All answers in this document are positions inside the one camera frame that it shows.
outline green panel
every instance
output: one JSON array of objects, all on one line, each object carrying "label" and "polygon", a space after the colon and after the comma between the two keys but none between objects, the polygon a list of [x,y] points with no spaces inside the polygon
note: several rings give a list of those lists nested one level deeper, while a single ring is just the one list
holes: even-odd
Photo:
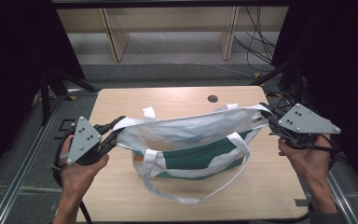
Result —
[{"label": "green panel", "polygon": [[[243,161],[243,157],[239,158],[237,160],[235,160],[234,162],[232,162],[226,169],[224,169],[221,172],[224,172],[226,170],[232,169],[236,166],[240,166],[242,164]],[[206,175],[206,176],[199,176],[199,177],[178,177],[178,176],[174,176],[174,175],[170,175],[167,172],[161,172],[158,175],[156,175],[156,177],[163,177],[163,178],[174,178],[174,179],[185,179],[185,180],[203,180],[206,179],[212,175]]]},{"label": "green panel", "polygon": [[[245,138],[249,132],[240,133],[240,136]],[[162,153],[168,169],[199,170],[207,168],[216,156],[229,153],[234,148],[236,147],[227,138],[223,138],[200,147]]]}]

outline bag handle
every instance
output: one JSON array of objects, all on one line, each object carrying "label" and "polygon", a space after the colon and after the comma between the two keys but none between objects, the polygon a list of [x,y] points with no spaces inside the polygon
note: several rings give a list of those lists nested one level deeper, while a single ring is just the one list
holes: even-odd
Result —
[{"label": "bag handle", "polygon": [[[241,169],[225,184],[223,185],[221,188],[215,190],[214,192],[212,192],[211,194],[201,197],[201,198],[188,198],[188,197],[180,197],[180,196],[175,196],[166,192],[161,191],[160,189],[158,189],[150,180],[150,176],[153,172],[153,168],[155,165],[155,161],[158,155],[158,151],[156,150],[152,150],[152,149],[148,149],[145,153],[145,157],[144,157],[144,162],[143,162],[143,167],[142,167],[142,180],[146,186],[146,188],[171,201],[176,201],[179,203],[202,203],[205,200],[207,200],[208,198],[214,196],[217,192],[219,192],[220,190],[224,189],[225,187],[227,187],[232,181],[234,181],[235,178],[237,178],[237,176],[244,170],[244,168],[246,167],[246,165],[248,164],[249,160],[251,159],[251,152],[248,148],[248,146],[246,145],[246,143],[243,141],[243,139],[240,137],[240,135],[238,133],[232,133],[231,135],[229,135],[228,140],[234,144],[237,148],[239,148],[240,150],[242,150],[245,154],[246,157],[246,162],[245,164],[241,167]],[[228,167],[232,162],[234,162],[233,160],[231,161],[225,161],[225,166],[224,167]]]}]

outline floor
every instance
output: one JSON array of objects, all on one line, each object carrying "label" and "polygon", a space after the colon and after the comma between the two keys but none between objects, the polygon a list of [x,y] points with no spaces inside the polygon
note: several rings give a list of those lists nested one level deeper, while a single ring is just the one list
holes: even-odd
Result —
[{"label": "floor", "polygon": [[[264,33],[264,37],[275,43],[279,33]],[[216,71],[224,71],[229,73],[238,73],[245,76],[253,77],[257,73],[266,74],[267,71],[242,71],[242,70],[227,70],[227,64],[250,64],[254,68],[259,68],[261,65],[267,63],[259,57],[248,53],[237,41],[234,41],[229,61],[222,59],[218,36],[216,33],[150,33],[150,34],[131,34],[129,43],[126,47],[124,57],[121,62],[115,63],[110,51],[109,44],[105,34],[70,34],[71,43],[76,52],[77,58],[82,65],[95,64],[110,64],[110,65],[125,65],[125,64],[181,64],[191,63],[199,66],[213,66],[212,69]],[[270,57],[265,52],[265,48],[260,42],[252,40],[246,33],[238,33],[236,37],[242,44],[248,46],[252,41],[252,49],[261,52],[263,56]],[[79,95],[77,105],[90,104],[95,100],[96,94]],[[56,115],[58,118],[64,118],[67,110],[67,104],[71,102],[64,102],[62,106],[57,109]],[[19,132],[18,137],[13,142],[13,148],[34,148],[36,142],[29,139],[38,139],[40,132],[40,125],[38,121],[41,116],[41,104],[36,102],[34,110],[28,115],[27,122],[24,123],[22,131]],[[45,144],[56,144],[54,141],[56,136],[48,136],[47,139],[39,139],[45,141]],[[33,157],[28,150],[21,150],[20,152],[6,153],[0,160],[0,202],[5,198],[5,193],[12,184],[12,179],[23,167],[21,162],[24,158]],[[40,152],[37,158],[50,158],[51,155],[45,152]],[[58,200],[60,192],[52,187],[52,184],[44,180],[44,176],[48,173],[46,164],[39,164],[38,161],[30,164],[33,166],[30,172],[24,172],[26,182],[20,185],[21,194],[16,195],[17,199],[7,207],[9,213],[3,220],[6,223],[49,223],[50,218],[54,216],[56,204],[51,203],[51,198]],[[330,179],[332,182],[337,182],[337,189],[335,192],[337,197],[344,197],[349,209],[346,212],[351,213],[349,223],[358,223],[358,179],[351,166],[346,162],[345,156],[341,155],[340,162],[338,162],[332,170],[334,178]],[[251,221],[251,223],[265,223],[264,221]],[[298,223],[308,223],[307,220],[299,221]]]}]

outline round hole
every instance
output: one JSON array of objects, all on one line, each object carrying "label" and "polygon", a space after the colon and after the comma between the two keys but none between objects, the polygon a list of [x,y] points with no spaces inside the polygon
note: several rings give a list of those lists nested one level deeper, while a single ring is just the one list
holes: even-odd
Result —
[{"label": "round hole", "polygon": [[216,103],[218,100],[219,100],[219,98],[217,98],[217,96],[215,96],[215,95],[208,96],[208,101],[211,103]]}]

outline wrist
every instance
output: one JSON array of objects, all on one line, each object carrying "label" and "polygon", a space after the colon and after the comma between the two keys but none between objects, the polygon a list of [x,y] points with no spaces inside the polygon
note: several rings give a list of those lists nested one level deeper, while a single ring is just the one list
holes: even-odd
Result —
[{"label": "wrist", "polygon": [[313,210],[319,213],[336,213],[337,207],[331,198],[327,181],[309,184]]},{"label": "wrist", "polygon": [[53,223],[75,223],[80,204],[81,199],[63,192],[58,205],[58,213]]}]

